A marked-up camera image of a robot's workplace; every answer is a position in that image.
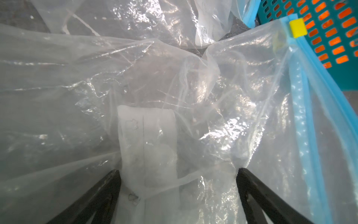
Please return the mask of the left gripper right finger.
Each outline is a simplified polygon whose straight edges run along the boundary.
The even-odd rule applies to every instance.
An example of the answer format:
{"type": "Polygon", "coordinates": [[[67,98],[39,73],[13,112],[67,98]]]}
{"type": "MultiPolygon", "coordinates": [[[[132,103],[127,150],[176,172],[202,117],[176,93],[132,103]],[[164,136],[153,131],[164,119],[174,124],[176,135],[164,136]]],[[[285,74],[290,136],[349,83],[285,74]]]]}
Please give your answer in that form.
{"type": "Polygon", "coordinates": [[[246,220],[249,224],[266,224],[266,216],[274,224],[311,224],[274,191],[246,168],[240,168],[236,183],[246,220]]]}

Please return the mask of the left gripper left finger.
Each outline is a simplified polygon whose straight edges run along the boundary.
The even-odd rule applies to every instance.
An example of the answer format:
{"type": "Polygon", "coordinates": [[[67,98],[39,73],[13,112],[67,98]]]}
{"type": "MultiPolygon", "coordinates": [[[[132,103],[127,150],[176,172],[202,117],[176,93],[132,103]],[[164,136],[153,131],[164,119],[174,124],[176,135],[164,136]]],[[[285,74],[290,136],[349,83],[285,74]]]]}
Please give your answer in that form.
{"type": "Polygon", "coordinates": [[[110,224],[121,188],[120,172],[109,172],[71,206],[48,221],[49,224],[110,224]]]}

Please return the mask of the clear zip bag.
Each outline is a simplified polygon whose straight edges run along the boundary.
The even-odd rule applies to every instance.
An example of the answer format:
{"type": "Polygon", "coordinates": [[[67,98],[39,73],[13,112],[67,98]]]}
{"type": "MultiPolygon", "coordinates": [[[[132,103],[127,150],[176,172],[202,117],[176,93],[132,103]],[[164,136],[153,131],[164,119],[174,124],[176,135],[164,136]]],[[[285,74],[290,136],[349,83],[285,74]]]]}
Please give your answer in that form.
{"type": "Polygon", "coordinates": [[[255,26],[259,1],[33,1],[50,32],[157,38],[183,49],[202,49],[231,31],[234,19],[255,26]]]}
{"type": "Polygon", "coordinates": [[[118,170],[112,224],[245,224],[246,168],[315,224],[358,221],[358,118],[290,15],[209,46],[1,25],[1,223],[118,170]]]}

